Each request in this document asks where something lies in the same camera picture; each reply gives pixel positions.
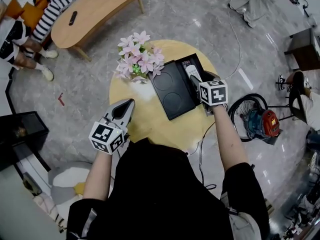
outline black tray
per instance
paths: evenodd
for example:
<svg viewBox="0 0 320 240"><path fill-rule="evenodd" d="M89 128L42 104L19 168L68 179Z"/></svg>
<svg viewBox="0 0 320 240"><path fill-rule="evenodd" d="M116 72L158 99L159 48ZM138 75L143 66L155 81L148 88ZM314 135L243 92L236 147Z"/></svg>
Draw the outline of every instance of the black tray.
<svg viewBox="0 0 320 240"><path fill-rule="evenodd" d="M169 120L193 110L200 104L197 93L182 66L184 61L190 61L203 78L204 69L195 53L167 62L161 70L161 75L155 78L152 77L152 72L149 72L149 78Z"/></svg>

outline white pants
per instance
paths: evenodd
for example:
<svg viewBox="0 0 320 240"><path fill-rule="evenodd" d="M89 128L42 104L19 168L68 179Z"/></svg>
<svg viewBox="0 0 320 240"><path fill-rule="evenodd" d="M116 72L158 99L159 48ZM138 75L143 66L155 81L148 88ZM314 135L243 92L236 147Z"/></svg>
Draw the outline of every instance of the white pants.
<svg viewBox="0 0 320 240"><path fill-rule="evenodd" d="M230 7L233 10L246 7L246 11L243 14L244 20L248 22L250 27L254 28L257 21L269 14L270 5L273 2L274 0L231 0Z"/></svg>

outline remote control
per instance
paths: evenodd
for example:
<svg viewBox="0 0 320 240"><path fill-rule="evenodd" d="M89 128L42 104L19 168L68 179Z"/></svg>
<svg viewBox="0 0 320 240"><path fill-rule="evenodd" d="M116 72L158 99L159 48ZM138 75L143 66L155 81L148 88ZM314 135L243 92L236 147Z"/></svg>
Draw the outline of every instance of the remote control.
<svg viewBox="0 0 320 240"><path fill-rule="evenodd" d="M78 12L76 10L72 13L71 19L69 21L69 26L72 26L74 24L77 14Z"/></svg>
<svg viewBox="0 0 320 240"><path fill-rule="evenodd" d="M186 61L182 62L182 66L183 66L184 69L186 69L190 65L192 65L190 60L186 60Z"/></svg>
<svg viewBox="0 0 320 240"><path fill-rule="evenodd" d="M202 79L201 79L199 72L198 72L197 68L195 67L195 65L187 66L185 68L185 72L187 73L189 78L190 78L190 76L194 75L196 78L198 78L199 81L202 82Z"/></svg>

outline flower bouquet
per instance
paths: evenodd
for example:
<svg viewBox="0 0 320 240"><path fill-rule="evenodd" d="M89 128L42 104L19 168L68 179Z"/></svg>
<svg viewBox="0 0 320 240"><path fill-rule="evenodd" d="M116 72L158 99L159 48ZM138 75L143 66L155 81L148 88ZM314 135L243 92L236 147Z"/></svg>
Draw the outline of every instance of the flower bouquet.
<svg viewBox="0 0 320 240"><path fill-rule="evenodd" d="M161 74L164 68L162 50L147 41L150 35L146 31L134 33L127 38L121 38L118 51L121 58L117 61L116 76L135 83L146 83L147 73L152 72L153 78Z"/></svg>

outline white device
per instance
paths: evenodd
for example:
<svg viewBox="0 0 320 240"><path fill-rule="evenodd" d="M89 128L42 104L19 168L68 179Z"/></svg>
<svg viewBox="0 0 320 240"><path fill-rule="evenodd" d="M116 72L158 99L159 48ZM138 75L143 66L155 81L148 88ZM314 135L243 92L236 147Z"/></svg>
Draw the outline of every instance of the white device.
<svg viewBox="0 0 320 240"><path fill-rule="evenodd" d="M185 72L187 73L188 77L190 78L192 75L195 76L199 81L202 82L202 79L199 75L197 68L194 65L189 65L185 68Z"/></svg>
<svg viewBox="0 0 320 240"><path fill-rule="evenodd" d="M199 82L200 100L209 106L228 103L228 86L225 80Z"/></svg>
<svg viewBox="0 0 320 240"><path fill-rule="evenodd" d="M112 154L125 142L125 136L124 131L119 128L94 122L89 140L96 150Z"/></svg>

